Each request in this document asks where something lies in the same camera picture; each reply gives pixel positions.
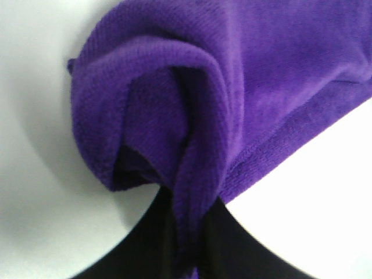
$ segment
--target towel fold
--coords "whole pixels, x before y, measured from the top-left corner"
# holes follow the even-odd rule
[[[372,96],[370,0],[126,0],[72,60],[73,133],[111,190],[173,192],[179,260],[201,220]]]

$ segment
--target purple microfiber cloth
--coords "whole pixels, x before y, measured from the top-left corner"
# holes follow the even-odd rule
[[[72,60],[73,133],[110,190],[173,193],[201,220],[372,96],[370,0],[126,0]]]

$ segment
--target purple towel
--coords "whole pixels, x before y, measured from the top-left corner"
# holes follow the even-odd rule
[[[173,192],[182,253],[232,200],[372,96],[370,0],[126,0],[70,65],[73,132],[111,190]]]

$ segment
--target white surface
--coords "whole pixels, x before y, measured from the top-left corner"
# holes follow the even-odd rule
[[[61,279],[115,246],[157,186],[110,193],[70,132],[68,58],[117,0],[2,0],[0,278]],[[228,208],[258,240],[318,276],[372,278],[372,101]]]

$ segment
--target black object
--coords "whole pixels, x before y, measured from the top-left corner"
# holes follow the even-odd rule
[[[203,219],[200,279],[311,279],[249,235],[218,199]],[[179,279],[171,192],[162,187],[132,232],[74,279]]]

